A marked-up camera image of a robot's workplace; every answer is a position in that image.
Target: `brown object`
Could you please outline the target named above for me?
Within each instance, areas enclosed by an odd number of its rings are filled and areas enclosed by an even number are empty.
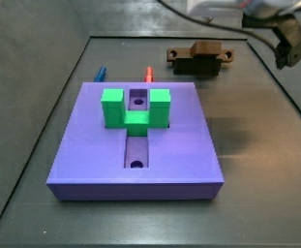
[[[221,49],[221,42],[197,41],[190,48],[166,50],[166,62],[172,62],[174,75],[217,76],[222,63],[234,60],[234,51]]]

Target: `screw hole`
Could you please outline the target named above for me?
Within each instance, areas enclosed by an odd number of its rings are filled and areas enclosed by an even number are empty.
[[[233,56],[232,53],[228,51],[228,52],[225,53],[225,58],[229,59],[229,58],[232,58],[232,56]]]
[[[174,58],[174,57],[176,57],[176,55],[177,55],[176,50],[170,50],[170,52],[169,52],[169,56],[170,56],[170,58]]]
[[[134,100],[134,105],[141,105],[144,103],[144,100],[142,99],[136,99]]]
[[[130,168],[142,168],[144,167],[144,163],[141,161],[133,161],[130,164]]]

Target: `purple base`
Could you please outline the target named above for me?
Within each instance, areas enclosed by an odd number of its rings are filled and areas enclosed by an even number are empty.
[[[105,88],[168,88],[169,129],[149,129],[146,168],[124,166],[125,130],[104,125]],[[84,83],[47,184],[60,200],[213,199],[224,178],[192,83]]]

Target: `green u-shaped block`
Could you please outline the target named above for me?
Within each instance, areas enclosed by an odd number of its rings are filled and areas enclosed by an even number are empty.
[[[125,110],[124,90],[104,90],[101,103],[107,128],[126,128],[128,137],[145,137],[148,128],[168,128],[169,89],[150,89],[149,95],[149,110]]]

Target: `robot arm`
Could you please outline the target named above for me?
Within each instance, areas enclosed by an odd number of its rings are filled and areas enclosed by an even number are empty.
[[[301,24],[293,13],[301,0],[188,0],[190,16],[240,16],[241,26],[269,28],[280,38],[276,47],[277,67],[293,67],[301,60]]]
[[[293,14],[301,10],[301,0],[188,0],[192,16],[221,16],[241,13],[257,19]]]

